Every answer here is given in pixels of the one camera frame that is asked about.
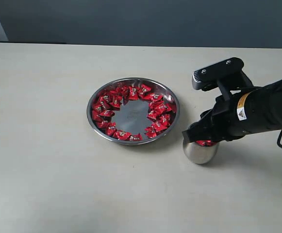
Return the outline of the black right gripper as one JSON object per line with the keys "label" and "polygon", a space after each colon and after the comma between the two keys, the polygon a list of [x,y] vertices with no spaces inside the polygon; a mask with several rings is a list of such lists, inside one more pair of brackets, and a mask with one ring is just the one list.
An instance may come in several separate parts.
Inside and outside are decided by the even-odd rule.
{"label": "black right gripper", "polygon": [[217,97],[214,107],[200,114],[200,120],[182,132],[186,142],[233,141],[253,134],[254,117],[247,104],[251,91],[232,95],[230,100]]}

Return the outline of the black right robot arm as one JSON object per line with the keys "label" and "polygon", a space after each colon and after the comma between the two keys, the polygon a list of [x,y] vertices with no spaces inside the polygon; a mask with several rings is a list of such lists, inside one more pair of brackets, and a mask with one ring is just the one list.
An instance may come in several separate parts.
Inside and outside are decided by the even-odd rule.
{"label": "black right robot arm", "polygon": [[185,143],[233,141],[282,130],[282,80],[257,87],[240,67],[216,64],[196,70],[192,82],[196,90],[219,88],[221,95],[182,132]]}

